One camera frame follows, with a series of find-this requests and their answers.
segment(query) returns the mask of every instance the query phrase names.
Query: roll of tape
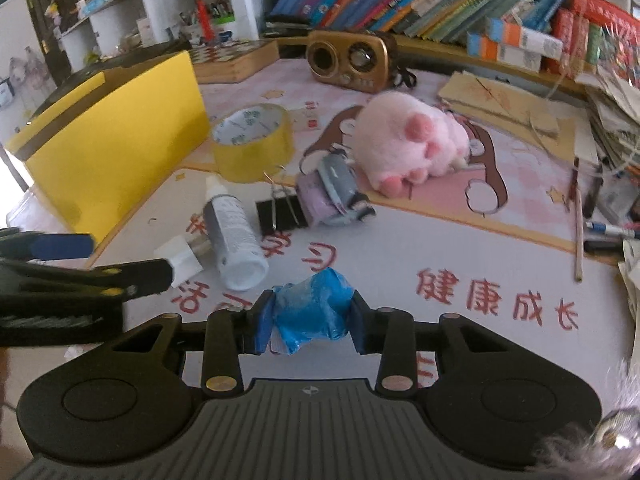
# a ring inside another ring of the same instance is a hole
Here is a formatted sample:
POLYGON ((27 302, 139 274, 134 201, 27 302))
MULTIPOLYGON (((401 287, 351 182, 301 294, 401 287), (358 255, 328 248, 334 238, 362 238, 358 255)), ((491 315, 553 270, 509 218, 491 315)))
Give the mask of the roll of tape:
POLYGON ((257 182, 280 171, 293 157, 288 112, 281 106, 254 105, 214 124, 213 155, 218 171, 230 182, 257 182))

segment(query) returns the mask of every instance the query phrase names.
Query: row of books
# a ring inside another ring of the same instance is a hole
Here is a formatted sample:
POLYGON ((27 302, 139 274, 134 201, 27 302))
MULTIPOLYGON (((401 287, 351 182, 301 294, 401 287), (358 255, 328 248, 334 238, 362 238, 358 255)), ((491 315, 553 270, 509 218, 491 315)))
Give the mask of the row of books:
POLYGON ((604 27, 615 24, 634 35, 640 29, 638 20, 605 0, 279 0, 268 21, 393 32, 556 73, 597 64, 595 40, 604 27))

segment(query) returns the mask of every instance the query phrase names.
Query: radio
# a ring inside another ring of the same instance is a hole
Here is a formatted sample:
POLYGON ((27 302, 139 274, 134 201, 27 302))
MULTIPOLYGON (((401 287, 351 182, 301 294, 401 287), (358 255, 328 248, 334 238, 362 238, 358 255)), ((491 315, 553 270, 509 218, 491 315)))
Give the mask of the radio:
POLYGON ((398 46, 390 34, 313 30, 306 60, 319 82, 362 92, 392 87, 398 76, 398 46))

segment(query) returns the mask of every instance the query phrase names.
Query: pink toy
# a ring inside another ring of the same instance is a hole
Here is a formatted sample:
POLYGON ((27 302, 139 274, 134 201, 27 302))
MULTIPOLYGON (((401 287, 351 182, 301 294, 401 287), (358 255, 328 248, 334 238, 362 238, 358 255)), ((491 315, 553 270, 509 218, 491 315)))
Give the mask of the pink toy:
POLYGON ((371 187, 389 198, 403 180, 423 184, 465 166, 469 155, 466 130, 451 114, 400 92, 377 95, 359 113, 351 147, 371 187))

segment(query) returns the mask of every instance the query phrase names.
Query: blue plastic wrapper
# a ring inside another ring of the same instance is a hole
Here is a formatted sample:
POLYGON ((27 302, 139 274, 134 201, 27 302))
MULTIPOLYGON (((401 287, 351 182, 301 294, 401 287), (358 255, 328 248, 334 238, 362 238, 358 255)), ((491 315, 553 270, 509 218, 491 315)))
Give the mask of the blue plastic wrapper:
POLYGON ((337 340, 347 334, 353 287, 331 267, 308 280, 275 286, 273 320, 289 354, 316 338, 337 340))

